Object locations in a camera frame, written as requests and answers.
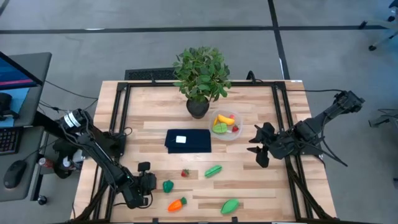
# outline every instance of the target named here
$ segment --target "dark blue cloth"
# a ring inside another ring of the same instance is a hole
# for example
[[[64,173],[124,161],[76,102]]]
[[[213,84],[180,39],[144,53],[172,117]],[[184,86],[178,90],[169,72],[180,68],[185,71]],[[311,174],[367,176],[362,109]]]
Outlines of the dark blue cloth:
[[[177,136],[185,136],[185,143],[178,143]],[[170,129],[167,130],[164,146],[169,153],[211,152],[210,132],[207,129]]]

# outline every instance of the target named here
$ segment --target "gray floor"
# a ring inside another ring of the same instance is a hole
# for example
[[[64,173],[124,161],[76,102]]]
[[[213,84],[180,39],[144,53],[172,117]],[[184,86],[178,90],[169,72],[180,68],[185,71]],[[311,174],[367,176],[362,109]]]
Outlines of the gray floor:
[[[387,0],[274,0],[280,26],[352,26],[390,15]],[[87,29],[184,26],[270,26],[267,1],[10,0],[0,29]],[[308,89],[341,88],[363,97],[364,108],[328,124],[326,140],[345,168],[326,158],[326,171],[338,216],[343,220],[396,223],[397,140],[387,124],[368,119],[378,108],[398,108],[398,38],[369,52],[384,30],[282,31],[291,79]],[[161,32],[126,34],[0,35],[5,54],[53,53],[48,80],[75,92],[97,96],[103,80],[121,80],[125,69],[169,67],[185,47],[218,47],[231,78],[253,70],[261,79],[281,79],[273,31]],[[312,114],[331,104],[332,93],[307,94]],[[42,100],[63,109],[91,103],[45,85]],[[46,110],[51,118],[60,114]],[[68,219],[78,175],[60,180],[46,175],[44,207],[27,200],[0,203],[2,223],[52,223]]]

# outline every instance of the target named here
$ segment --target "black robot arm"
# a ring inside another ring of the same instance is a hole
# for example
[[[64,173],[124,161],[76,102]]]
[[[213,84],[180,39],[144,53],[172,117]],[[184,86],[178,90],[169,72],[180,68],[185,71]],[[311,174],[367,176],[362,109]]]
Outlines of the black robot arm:
[[[96,128],[90,115],[81,109],[72,111],[57,120],[65,137],[76,147],[88,154],[104,171],[105,180],[116,192],[122,193],[129,208],[148,207],[151,190],[156,187],[156,177],[145,172],[150,169],[149,162],[139,164],[139,176],[133,176],[129,169],[115,162],[112,157],[119,156],[119,148],[124,147],[125,135],[114,135]]]
[[[286,131],[275,134],[275,128],[270,123],[264,123],[262,128],[255,125],[257,134],[250,143],[261,143],[263,147],[248,148],[248,150],[257,153],[256,162],[262,167],[268,166],[268,151],[276,159],[303,152],[313,155],[322,154],[317,144],[323,140],[323,136],[320,138],[318,135],[324,126],[340,114],[358,112],[364,102],[352,91],[342,91],[335,95],[333,104],[325,111],[314,118],[299,121]]]

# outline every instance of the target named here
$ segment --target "plastic fruit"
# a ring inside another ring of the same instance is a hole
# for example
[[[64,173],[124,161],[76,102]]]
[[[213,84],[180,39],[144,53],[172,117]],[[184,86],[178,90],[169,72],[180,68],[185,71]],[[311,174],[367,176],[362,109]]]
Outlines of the plastic fruit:
[[[213,127],[216,126],[217,121],[218,121],[218,120],[217,120],[217,117],[216,117],[216,119],[214,119],[214,122],[213,122]]]
[[[224,116],[221,115],[221,114],[218,115],[218,121],[219,121],[219,122],[222,122],[222,123],[226,123],[227,125],[232,125],[232,124],[235,123],[235,120],[234,120],[234,119],[224,117]]]
[[[187,203],[187,199],[185,197],[182,197],[181,199],[175,200],[174,202],[172,202],[169,207],[167,208],[167,210],[169,212],[175,212],[178,211],[182,208],[182,205],[185,205]]]
[[[223,134],[227,130],[226,123],[216,124],[212,130],[214,133]]]
[[[220,165],[213,166],[212,168],[206,170],[205,177],[212,177],[215,174],[218,174],[223,167]]]
[[[228,214],[235,211],[239,207],[239,201],[237,199],[229,199],[226,201],[221,208],[221,214]]]
[[[170,193],[174,187],[174,183],[171,180],[163,182],[163,191],[165,193]]]
[[[232,132],[236,132],[236,131],[239,131],[239,128],[235,125],[235,126],[232,128]]]
[[[189,176],[189,170],[188,169],[183,169],[181,172],[182,177],[188,177]]]

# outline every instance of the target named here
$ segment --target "potted plant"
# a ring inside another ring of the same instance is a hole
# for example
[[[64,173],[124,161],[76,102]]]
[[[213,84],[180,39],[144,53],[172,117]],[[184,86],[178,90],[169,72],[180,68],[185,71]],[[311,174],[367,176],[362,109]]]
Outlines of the potted plant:
[[[224,87],[231,88],[228,81],[229,69],[224,57],[216,48],[199,47],[185,49],[177,55],[173,63],[175,76],[180,80],[174,83],[188,98],[187,109],[196,119],[205,116],[210,101],[226,97]]]

